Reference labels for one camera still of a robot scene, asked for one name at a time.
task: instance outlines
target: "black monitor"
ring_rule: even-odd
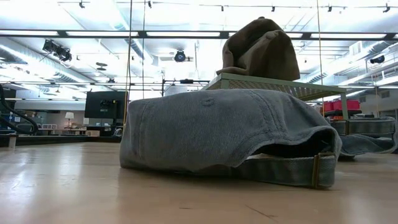
[[[117,91],[88,92],[85,117],[123,119],[125,94]]]

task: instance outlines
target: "ceiling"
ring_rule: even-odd
[[[259,16],[273,19],[287,32],[397,32],[398,1],[135,1],[132,3],[132,30],[239,30]],[[391,9],[383,12],[386,2]],[[0,1],[0,29],[40,30],[128,30],[130,1],[124,0],[43,0]],[[127,62],[130,61],[131,82],[161,83],[167,80],[191,78],[211,80],[222,67],[221,49],[225,40],[220,39],[134,39],[128,57],[126,39],[68,39],[47,38],[70,49],[73,59],[60,63],[58,58],[42,50],[45,38],[0,37],[0,52],[15,51],[20,55],[18,63],[2,63],[0,81],[48,81],[71,82],[71,85],[10,85],[9,88],[42,91],[49,97],[84,98],[86,91],[125,90],[119,86],[76,86],[73,83],[106,83],[114,78],[116,83],[126,83]],[[364,41],[363,55],[352,56],[350,46],[358,41],[347,40],[293,40],[302,78],[300,82],[319,83],[320,62],[326,85],[340,85],[347,80],[383,66],[392,66],[398,54],[393,42],[380,52],[367,54],[369,48],[379,42]],[[173,60],[177,50],[184,50],[190,61],[177,63]],[[386,61],[377,65],[366,63],[369,57],[386,55]],[[98,70],[105,63],[106,70]],[[347,85],[384,79],[380,74],[370,74]],[[142,90],[141,86],[132,86]],[[57,90],[73,94],[58,94]],[[159,85],[146,85],[147,96],[160,95]]]

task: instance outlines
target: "metal table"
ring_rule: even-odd
[[[201,90],[235,88],[282,91],[303,101],[316,100],[319,98],[333,95],[340,95],[341,106],[343,110],[343,119],[348,119],[347,97],[345,88],[222,73],[214,78],[212,81],[210,81],[209,84],[204,86]]]

